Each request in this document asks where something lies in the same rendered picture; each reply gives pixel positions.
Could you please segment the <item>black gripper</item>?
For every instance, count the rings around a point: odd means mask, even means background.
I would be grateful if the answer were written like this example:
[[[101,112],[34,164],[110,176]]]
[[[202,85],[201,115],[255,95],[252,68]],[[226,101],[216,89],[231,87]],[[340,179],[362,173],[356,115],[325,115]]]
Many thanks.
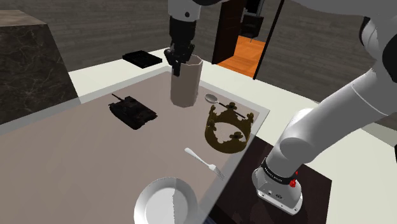
[[[168,63],[172,65],[172,74],[176,77],[180,76],[181,63],[189,61],[195,48],[192,40],[195,37],[196,23],[196,21],[185,22],[173,17],[169,19],[171,43],[164,54]]]

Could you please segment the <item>beige faceted cup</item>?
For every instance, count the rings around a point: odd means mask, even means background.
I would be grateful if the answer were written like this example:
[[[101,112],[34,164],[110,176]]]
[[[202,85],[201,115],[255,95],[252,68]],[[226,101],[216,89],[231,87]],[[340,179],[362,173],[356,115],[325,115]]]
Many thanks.
[[[172,72],[171,101],[174,105],[187,108],[193,106],[198,96],[203,60],[192,55],[187,63],[180,66],[179,76]]]

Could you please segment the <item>black flat grid tray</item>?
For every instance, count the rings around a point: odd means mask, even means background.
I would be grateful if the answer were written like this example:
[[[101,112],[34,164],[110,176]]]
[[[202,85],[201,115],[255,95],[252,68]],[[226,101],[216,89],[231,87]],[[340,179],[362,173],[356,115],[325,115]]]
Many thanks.
[[[123,60],[130,62],[131,64],[140,67],[141,69],[157,65],[162,63],[162,59],[154,56],[148,52],[143,50],[139,50],[136,52],[126,53],[122,56]]]

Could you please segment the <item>dark toy tank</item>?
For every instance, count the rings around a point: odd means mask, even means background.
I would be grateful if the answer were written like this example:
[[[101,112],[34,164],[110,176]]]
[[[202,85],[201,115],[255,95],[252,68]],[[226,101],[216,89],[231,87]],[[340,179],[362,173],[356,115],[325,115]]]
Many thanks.
[[[131,96],[124,99],[112,94],[119,102],[109,104],[109,109],[119,120],[134,130],[140,129],[147,122],[154,120],[158,115]]]

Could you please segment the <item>dark brown door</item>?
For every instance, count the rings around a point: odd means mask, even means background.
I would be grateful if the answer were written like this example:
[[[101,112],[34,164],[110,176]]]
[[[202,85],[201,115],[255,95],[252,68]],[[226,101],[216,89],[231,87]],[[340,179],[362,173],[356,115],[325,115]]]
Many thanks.
[[[221,4],[212,64],[233,57],[245,5],[246,0],[229,0]]]

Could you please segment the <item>golden crown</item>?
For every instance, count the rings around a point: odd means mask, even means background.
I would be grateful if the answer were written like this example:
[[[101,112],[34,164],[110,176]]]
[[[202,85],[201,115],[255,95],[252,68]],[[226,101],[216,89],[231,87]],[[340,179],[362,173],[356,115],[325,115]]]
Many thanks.
[[[226,106],[226,110],[220,114],[215,113],[215,109],[216,106],[211,106],[205,126],[204,135],[207,143],[215,150],[227,154],[238,153],[244,150],[250,138],[254,114],[248,113],[246,118],[239,120],[236,113],[237,107],[234,102],[230,102]],[[238,131],[230,134],[228,141],[220,143],[215,134],[217,123],[227,123],[236,127]]]

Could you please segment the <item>silver fork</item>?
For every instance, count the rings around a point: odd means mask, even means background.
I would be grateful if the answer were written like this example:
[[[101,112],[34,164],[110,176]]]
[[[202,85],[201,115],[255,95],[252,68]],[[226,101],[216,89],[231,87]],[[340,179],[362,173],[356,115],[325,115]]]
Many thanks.
[[[196,158],[198,161],[202,162],[204,165],[206,165],[211,171],[213,171],[221,180],[224,180],[225,176],[221,173],[221,171],[214,165],[214,164],[208,164],[204,160],[202,160],[193,150],[190,148],[185,148],[185,152],[187,152],[189,155],[192,157]]]

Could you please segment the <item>white plate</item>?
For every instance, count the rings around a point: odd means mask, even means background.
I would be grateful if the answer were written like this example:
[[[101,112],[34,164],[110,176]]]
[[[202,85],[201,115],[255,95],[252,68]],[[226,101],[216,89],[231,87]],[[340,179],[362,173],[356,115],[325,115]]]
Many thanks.
[[[175,177],[150,183],[134,208],[135,224],[197,224],[198,203],[189,184]]]

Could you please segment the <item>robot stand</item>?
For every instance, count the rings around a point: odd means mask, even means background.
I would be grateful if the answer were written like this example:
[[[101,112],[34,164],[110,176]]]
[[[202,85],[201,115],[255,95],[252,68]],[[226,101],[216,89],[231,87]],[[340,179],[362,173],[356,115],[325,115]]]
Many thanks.
[[[296,215],[257,196],[251,175],[271,149],[259,137],[252,140],[210,212],[216,224],[326,224],[331,180],[306,165],[298,169],[303,205]]]

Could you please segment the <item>dark marble block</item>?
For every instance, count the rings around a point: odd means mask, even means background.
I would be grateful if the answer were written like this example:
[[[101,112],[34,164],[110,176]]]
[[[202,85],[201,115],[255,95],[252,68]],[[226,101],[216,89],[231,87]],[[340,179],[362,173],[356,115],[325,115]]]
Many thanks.
[[[0,125],[77,97],[49,26],[0,10]]]

